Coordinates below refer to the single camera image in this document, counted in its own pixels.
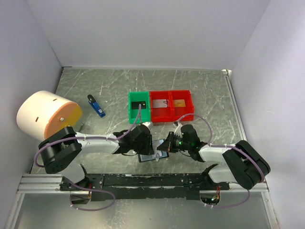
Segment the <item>white wall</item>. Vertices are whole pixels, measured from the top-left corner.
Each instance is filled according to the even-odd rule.
[[[11,208],[21,175],[37,142],[16,124],[19,107],[39,90],[55,91],[61,67],[24,0],[0,7],[0,228]]]
[[[232,69],[270,0],[27,0],[63,66]]]
[[[271,0],[232,76],[248,141],[271,167],[283,229],[305,226],[304,12],[304,0]]]

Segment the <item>blue object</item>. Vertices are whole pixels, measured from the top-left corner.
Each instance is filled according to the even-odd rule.
[[[105,112],[102,110],[102,108],[100,107],[100,105],[97,103],[97,101],[94,99],[94,97],[89,94],[88,96],[89,99],[89,104],[92,106],[92,108],[96,111],[96,113],[103,118],[106,114]]]

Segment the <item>gray panel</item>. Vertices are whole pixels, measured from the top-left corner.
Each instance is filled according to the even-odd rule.
[[[130,91],[191,90],[195,113],[211,124],[215,144],[231,144],[241,139],[225,77],[210,70],[79,70],[65,68],[56,94],[77,102],[84,113],[82,133],[107,134],[128,129],[128,93]],[[92,94],[106,113],[100,118],[88,104]],[[206,124],[195,118],[202,141],[209,138]],[[153,140],[166,138],[172,123],[156,123]],[[195,162],[180,153],[159,162],[139,163],[138,157],[96,153],[76,158],[89,173],[187,173],[202,172],[209,163]],[[44,173],[33,167],[32,173]]]
[[[222,205],[242,201],[246,193],[222,194]],[[90,207],[110,201],[93,202]],[[66,194],[26,194],[16,229],[267,229],[261,193],[229,209],[204,208],[200,201],[177,199],[117,200],[109,209],[77,211]]]

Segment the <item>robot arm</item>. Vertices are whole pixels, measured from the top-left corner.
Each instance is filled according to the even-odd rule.
[[[175,132],[170,132],[166,140],[157,148],[171,153],[180,150],[188,151],[193,160],[199,162],[215,162],[205,170],[209,183],[234,182],[245,189],[251,189],[261,181],[261,174],[254,164],[247,158],[251,158],[261,169],[264,176],[270,173],[268,163],[244,140],[237,144],[227,146],[212,146],[201,142],[196,130],[190,124],[176,123]]]
[[[134,150],[138,154],[154,154],[152,147],[152,135],[150,134],[151,123],[143,123],[136,126],[126,136],[120,138],[126,130],[114,132],[110,135],[86,135],[74,132],[68,126],[41,142],[39,149],[55,141],[65,138],[73,138],[47,147],[42,151],[41,157],[48,174],[61,174],[73,183],[85,179],[86,170],[75,161],[76,156],[104,152],[108,154],[124,154]]]
[[[86,180],[86,170],[82,165],[73,161],[77,155],[101,151],[110,154],[125,154],[129,150],[134,150],[141,155],[153,155],[155,152],[152,147],[151,126],[151,123],[138,125],[122,138],[120,136],[126,131],[96,136],[76,133],[72,127],[65,127],[39,145],[39,148],[42,148],[46,144],[60,139],[75,138],[58,143],[42,151],[41,157],[46,172],[48,174],[59,173],[71,182],[79,183]],[[236,150],[225,147],[212,147],[200,141],[192,125],[179,124],[177,129],[175,132],[168,134],[166,140],[157,147],[157,150],[169,153],[176,153],[180,150],[188,151],[193,160],[215,162],[202,173],[207,185],[213,186],[221,182],[235,182],[246,189],[251,189],[260,182],[261,175],[258,170]],[[118,140],[110,141],[107,140],[108,138]],[[255,161],[265,176],[270,172],[269,165],[246,141],[240,141],[235,145],[229,146],[234,146],[245,152]]]

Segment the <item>cylindrical container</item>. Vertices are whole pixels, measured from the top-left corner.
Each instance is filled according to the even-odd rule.
[[[78,131],[81,116],[81,108],[76,102],[40,91],[22,104],[17,113],[17,124],[23,132],[43,141],[65,126],[70,125]]]

